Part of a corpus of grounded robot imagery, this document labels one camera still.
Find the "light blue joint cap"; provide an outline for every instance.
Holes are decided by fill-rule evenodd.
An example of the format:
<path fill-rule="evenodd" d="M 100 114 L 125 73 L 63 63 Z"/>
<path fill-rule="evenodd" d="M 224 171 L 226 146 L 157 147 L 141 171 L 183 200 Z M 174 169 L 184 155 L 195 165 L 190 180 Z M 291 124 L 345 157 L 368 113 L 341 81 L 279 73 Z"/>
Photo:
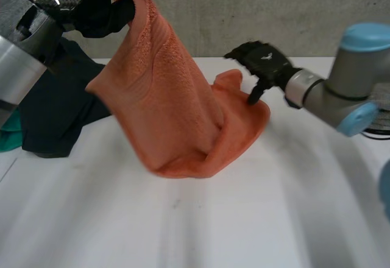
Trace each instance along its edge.
<path fill-rule="evenodd" d="M 373 102 L 367 102 L 346 116 L 336 130 L 348 137 L 355 136 L 366 130 L 377 115 L 377 105 Z"/>
<path fill-rule="evenodd" d="M 342 37 L 340 48 L 350 52 L 377 52 L 390 48 L 390 26 L 380 23 L 358 23 Z"/>
<path fill-rule="evenodd" d="M 379 195 L 385 205 L 385 214 L 390 220 L 390 161 L 384 166 L 379 179 Z"/>

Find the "gray concrete wall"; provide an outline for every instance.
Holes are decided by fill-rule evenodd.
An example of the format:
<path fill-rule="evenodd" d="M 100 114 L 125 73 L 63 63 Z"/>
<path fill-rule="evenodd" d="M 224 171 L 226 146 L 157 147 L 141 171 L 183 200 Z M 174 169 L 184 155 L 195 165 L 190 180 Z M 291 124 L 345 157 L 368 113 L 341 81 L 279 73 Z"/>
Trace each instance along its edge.
<path fill-rule="evenodd" d="M 222 56 L 249 41 L 276 44 L 290 56 L 334 55 L 357 21 L 390 19 L 390 0 L 155 0 L 193 56 Z M 67 34 L 95 58 L 111 57 L 126 29 L 102 40 Z"/>

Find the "dark cloth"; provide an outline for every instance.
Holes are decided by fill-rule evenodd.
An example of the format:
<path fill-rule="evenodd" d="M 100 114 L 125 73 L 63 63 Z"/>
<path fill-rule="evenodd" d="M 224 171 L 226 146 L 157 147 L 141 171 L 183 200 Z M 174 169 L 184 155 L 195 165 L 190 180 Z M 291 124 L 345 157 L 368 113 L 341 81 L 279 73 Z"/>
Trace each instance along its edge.
<path fill-rule="evenodd" d="M 19 105 L 22 148 L 39 157 L 69 156 L 82 127 L 110 116 L 110 112 L 85 87 L 104 68 L 92 61 L 76 42 L 62 39 L 70 55 L 54 76 L 46 71 Z"/>

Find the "black cable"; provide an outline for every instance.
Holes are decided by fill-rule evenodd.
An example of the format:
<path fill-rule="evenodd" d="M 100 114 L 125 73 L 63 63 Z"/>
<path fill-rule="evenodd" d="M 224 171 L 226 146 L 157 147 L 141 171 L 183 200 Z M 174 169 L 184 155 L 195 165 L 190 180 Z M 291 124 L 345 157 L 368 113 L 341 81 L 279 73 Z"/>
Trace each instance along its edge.
<path fill-rule="evenodd" d="M 370 135 L 367 135 L 365 133 L 361 133 L 364 137 L 366 138 L 369 138 L 369 139 L 372 139 L 372 140 L 379 140 L 379 141 L 387 141 L 387 140 L 390 140 L 390 137 L 383 137 L 383 138 L 379 138 L 379 137 L 373 137 L 373 136 L 370 136 Z"/>
<path fill-rule="evenodd" d="M 377 129 L 368 128 L 365 130 L 365 132 L 374 135 L 390 135 L 390 130 L 377 130 Z"/>

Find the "white tabletop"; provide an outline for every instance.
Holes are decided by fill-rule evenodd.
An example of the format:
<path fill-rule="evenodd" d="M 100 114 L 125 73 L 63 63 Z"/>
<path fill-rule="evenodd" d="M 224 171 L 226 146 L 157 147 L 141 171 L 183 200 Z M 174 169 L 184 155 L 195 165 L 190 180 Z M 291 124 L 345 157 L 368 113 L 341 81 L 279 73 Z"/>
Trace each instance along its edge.
<path fill-rule="evenodd" d="M 292 60 L 323 76 L 332 64 Z M 196 61 L 210 82 L 240 68 Z M 243 90 L 254 83 L 245 74 Z M 377 180 L 390 143 L 345 138 L 278 89 L 263 100 L 266 131 L 207 180 L 150 174 L 113 117 L 85 127 L 67 159 L 0 155 L 0 267 L 389 267 Z"/>

